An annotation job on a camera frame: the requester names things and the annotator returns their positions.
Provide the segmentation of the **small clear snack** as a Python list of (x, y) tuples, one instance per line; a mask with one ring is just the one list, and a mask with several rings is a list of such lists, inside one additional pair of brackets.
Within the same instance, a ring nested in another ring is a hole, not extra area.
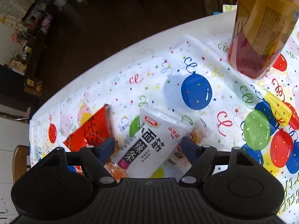
[(192, 124), (191, 131), (182, 138), (164, 166), (173, 171), (186, 172), (198, 159), (198, 147), (208, 137), (208, 128), (200, 118)]

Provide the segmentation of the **red rice cracker bag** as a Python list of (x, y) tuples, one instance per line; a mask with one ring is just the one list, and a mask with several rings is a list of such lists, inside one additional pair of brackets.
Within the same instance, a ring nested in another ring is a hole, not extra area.
[(71, 152), (79, 151), (79, 149), (86, 146), (99, 146), (107, 138), (111, 137), (107, 117), (108, 107), (109, 105), (105, 104), (74, 133), (67, 137), (63, 143)]

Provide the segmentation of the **white spicy strip bag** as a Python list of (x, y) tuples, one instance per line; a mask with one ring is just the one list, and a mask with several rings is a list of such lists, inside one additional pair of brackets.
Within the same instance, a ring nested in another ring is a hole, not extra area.
[(150, 178), (175, 151), (191, 125), (154, 108), (140, 109), (140, 129), (107, 164), (108, 171), (122, 178)]

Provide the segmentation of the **balloon birthday tablecloth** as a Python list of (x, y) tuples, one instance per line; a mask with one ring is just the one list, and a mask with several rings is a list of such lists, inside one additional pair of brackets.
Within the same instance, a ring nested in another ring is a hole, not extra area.
[(32, 117), (30, 162), (38, 163), (104, 104), (122, 148), (139, 127), (141, 108), (203, 123), (212, 143), (242, 147), (281, 181), (278, 215), (298, 223), (298, 27), (264, 77), (250, 79), (227, 61), (235, 13), (158, 33), (105, 59), (73, 80)]

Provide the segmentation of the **wooden chair left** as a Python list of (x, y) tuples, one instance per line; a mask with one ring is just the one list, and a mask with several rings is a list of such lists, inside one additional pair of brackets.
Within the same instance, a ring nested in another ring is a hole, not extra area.
[(19, 180), (31, 166), (27, 163), (30, 150), (28, 146), (18, 145), (15, 148), (12, 160), (13, 183)]

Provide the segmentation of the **dark sideboard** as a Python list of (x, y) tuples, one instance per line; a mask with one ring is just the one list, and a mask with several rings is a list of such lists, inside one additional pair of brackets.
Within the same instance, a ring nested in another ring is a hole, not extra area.
[(12, 40), (23, 46), (20, 60), (12, 59), (9, 66), (20, 67), (24, 91), (38, 97), (43, 82), (36, 78), (36, 68), (61, 21), (60, 9), (58, 0), (6, 0), (1, 5), (1, 22), (15, 30)]

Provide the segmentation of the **orange juice bottle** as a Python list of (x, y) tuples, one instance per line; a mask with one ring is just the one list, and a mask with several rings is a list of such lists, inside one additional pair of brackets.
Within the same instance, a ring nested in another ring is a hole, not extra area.
[(298, 21), (298, 0), (238, 0), (228, 59), (252, 79), (270, 70)]

